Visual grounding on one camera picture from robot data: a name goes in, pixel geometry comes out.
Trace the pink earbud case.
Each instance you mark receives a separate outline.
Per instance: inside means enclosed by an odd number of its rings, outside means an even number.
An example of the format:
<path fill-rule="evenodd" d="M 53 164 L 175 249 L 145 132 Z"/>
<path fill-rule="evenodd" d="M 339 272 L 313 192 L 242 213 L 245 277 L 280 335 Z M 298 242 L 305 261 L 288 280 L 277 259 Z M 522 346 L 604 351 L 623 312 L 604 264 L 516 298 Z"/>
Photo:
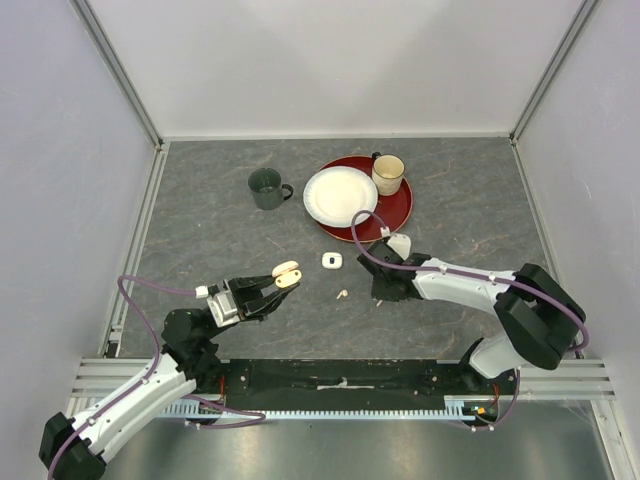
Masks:
<path fill-rule="evenodd" d="M 290 260 L 283 262 L 273 268 L 271 275 L 275 285 L 279 289 L 289 288 L 299 283 L 302 278 L 302 272 L 299 270 L 299 264 Z"/>

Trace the white earbud case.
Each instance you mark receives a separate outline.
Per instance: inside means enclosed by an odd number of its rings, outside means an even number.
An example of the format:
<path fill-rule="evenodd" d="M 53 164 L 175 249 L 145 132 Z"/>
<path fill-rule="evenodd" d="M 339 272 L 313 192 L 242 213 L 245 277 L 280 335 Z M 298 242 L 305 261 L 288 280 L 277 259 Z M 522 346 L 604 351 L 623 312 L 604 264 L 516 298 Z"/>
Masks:
<path fill-rule="evenodd" d="M 343 266 L 343 256 L 338 252 L 325 252 L 321 257 L 321 266 L 327 270 L 337 270 Z"/>

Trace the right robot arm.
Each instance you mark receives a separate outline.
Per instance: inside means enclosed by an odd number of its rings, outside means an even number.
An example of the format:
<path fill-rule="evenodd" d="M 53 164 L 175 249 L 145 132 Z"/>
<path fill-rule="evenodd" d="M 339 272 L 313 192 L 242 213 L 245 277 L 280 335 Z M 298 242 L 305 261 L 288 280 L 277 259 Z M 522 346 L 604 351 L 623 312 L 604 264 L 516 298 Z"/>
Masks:
<path fill-rule="evenodd" d="M 459 384 L 469 393 L 483 392 L 494 378 L 523 365 L 554 370 L 565 354 L 588 344 L 584 311 L 538 265 L 490 271 L 427 254 L 404 257 L 390 239 L 361 249 L 358 261 L 373 276 L 377 300 L 445 301 L 498 319 L 502 332 L 476 342 L 458 368 Z"/>

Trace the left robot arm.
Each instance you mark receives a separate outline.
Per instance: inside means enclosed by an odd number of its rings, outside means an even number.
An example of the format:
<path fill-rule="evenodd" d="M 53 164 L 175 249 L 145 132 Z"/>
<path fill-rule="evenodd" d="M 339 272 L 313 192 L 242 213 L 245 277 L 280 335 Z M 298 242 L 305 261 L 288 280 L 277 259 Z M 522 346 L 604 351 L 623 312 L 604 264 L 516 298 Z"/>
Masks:
<path fill-rule="evenodd" d="M 184 291 L 205 300 L 206 308 L 170 312 L 162 333 L 152 337 L 151 361 L 138 374 L 76 416 L 57 413 L 46 422 L 39 458 L 48 478 L 100 478 L 128 439 L 164 408 L 215 389 L 222 364 L 213 338 L 243 321 L 264 320 L 301 278 L 297 263 L 289 261 L 267 275 Z"/>

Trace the dark green mug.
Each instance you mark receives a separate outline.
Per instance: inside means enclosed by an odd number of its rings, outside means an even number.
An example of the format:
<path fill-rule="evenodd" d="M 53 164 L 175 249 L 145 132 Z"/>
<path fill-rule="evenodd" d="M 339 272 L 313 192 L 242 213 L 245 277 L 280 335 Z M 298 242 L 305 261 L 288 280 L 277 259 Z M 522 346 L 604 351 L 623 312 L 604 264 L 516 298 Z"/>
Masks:
<path fill-rule="evenodd" d="M 283 183 L 281 175 L 272 168 L 260 168 L 251 173 L 248 187 L 256 206 L 261 210 L 274 210 L 289 200 L 294 189 Z"/>

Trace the white plate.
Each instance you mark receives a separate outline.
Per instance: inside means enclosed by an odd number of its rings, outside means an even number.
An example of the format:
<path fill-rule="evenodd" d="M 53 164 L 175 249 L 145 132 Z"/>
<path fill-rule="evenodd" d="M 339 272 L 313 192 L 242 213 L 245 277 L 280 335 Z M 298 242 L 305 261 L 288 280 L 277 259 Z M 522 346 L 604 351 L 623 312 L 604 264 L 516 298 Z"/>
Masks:
<path fill-rule="evenodd" d="M 313 175 L 303 191 L 309 215 L 325 226 L 346 228 L 361 210 L 374 211 L 378 190 L 372 179 L 356 168 L 337 166 Z"/>

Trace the beige cup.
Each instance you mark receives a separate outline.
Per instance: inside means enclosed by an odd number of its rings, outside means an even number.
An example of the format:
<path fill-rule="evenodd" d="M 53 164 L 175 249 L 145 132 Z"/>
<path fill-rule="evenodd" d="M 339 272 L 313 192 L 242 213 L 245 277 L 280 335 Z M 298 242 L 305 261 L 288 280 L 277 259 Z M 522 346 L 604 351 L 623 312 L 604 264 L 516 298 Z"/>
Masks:
<path fill-rule="evenodd" d="M 391 196 L 398 192 L 405 175 L 405 163 L 395 155 L 372 154 L 371 177 L 382 196 Z"/>

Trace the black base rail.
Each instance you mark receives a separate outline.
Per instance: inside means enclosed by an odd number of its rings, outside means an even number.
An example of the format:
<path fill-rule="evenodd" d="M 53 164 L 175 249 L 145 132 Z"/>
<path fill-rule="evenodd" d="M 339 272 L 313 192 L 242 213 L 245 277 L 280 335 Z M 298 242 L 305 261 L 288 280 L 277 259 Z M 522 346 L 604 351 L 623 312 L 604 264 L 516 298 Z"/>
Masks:
<path fill-rule="evenodd" d="M 514 391 L 513 369 L 486 379 L 468 365 L 407 359 L 232 359 L 196 390 L 238 410 L 294 412 L 442 410 L 447 397 Z"/>

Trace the front aluminium frame rail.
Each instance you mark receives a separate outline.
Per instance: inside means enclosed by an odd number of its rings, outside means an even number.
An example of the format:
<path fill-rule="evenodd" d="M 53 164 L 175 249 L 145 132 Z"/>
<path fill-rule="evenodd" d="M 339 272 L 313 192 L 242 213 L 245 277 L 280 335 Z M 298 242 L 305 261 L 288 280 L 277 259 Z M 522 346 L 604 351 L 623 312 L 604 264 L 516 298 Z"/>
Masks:
<path fill-rule="evenodd" d="M 82 359 L 73 383 L 72 398 L 103 398 L 137 375 L 148 359 Z M 604 362 L 563 360 L 553 371 L 533 366 L 520 370 L 520 395 L 528 401 L 614 400 L 615 393 Z"/>

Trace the left rear aluminium post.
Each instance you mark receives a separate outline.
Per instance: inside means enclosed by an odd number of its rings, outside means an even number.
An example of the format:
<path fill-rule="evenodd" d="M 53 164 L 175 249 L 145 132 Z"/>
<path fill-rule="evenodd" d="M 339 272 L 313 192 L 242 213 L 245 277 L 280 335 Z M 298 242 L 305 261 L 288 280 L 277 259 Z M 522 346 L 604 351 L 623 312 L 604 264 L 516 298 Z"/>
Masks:
<path fill-rule="evenodd" d="M 83 23 L 107 69 L 111 73 L 126 102 L 151 144 L 160 149 L 164 140 L 138 94 L 124 64 L 120 60 L 109 36 L 90 1 L 71 0 L 71 6 Z"/>

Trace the aluminium post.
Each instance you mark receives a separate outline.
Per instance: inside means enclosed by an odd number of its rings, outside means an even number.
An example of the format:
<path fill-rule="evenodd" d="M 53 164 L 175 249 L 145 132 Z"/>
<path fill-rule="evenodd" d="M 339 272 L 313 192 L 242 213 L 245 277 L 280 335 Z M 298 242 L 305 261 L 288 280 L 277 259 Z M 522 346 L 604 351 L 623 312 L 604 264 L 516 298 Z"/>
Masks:
<path fill-rule="evenodd" d="M 516 145 L 526 131 L 600 3 L 600 0 L 583 0 L 580 2 L 514 127 L 510 131 L 509 139 L 512 145 Z"/>
<path fill-rule="evenodd" d="M 71 0 L 71 6 L 83 23 L 107 69 L 111 73 L 126 102 L 151 144 L 160 149 L 164 140 L 138 94 L 124 64 L 120 60 L 109 36 L 90 1 Z"/>

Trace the right rear aluminium post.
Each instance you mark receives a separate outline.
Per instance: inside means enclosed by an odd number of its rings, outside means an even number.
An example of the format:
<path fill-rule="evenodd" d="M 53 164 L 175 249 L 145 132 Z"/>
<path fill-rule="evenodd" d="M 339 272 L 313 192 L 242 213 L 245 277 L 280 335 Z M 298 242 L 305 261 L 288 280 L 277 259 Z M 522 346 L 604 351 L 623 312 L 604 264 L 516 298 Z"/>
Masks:
<path fill-rule="evenodd" d="M 600 3 L 600 0 L 583 0 L 580 2 L 514 127 L 510 131 L 509 139 L 512 145 L 516 145 L 526 131 Z"/>

